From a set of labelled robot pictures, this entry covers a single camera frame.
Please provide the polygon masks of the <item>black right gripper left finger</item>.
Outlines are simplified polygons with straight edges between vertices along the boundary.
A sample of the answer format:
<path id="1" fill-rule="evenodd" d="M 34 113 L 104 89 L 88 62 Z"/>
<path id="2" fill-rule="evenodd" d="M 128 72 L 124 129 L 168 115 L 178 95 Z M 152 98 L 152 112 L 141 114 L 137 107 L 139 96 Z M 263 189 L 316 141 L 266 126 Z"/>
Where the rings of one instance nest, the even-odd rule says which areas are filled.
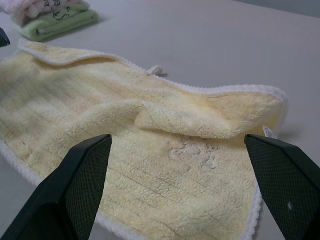
<path id="1" fill-rule="evenodd" d="M 34 190 L 3 240 L 87 240 L 102 199 L 112 136 L 92 137 L 69 149 Z"/>

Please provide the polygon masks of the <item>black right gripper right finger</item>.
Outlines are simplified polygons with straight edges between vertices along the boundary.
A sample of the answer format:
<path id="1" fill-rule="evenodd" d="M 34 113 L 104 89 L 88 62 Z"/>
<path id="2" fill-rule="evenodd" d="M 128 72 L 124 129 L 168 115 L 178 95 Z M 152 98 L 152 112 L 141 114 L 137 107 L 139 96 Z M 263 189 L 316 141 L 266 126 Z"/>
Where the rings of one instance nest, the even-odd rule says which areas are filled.
<path id="1" fill-rule="evenodd" d="M 286 240 L 320 238 L 320 168 L 297 146 L 255 134 L 244 143 L 262 198 Z"/>

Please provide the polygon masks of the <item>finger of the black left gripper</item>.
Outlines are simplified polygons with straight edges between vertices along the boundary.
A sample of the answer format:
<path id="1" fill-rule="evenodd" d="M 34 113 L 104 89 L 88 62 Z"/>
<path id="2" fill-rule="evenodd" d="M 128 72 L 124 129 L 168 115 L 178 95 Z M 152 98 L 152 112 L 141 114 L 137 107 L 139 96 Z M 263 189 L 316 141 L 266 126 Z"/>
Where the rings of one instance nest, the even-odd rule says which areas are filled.
<path id="1" fill-rule="evenodd" d="M 11 42 L 7 36 L 7 34 L 5 33 L 5 31 L 0 28 L 0 47 L 5 47 L 10 45 Z"/>

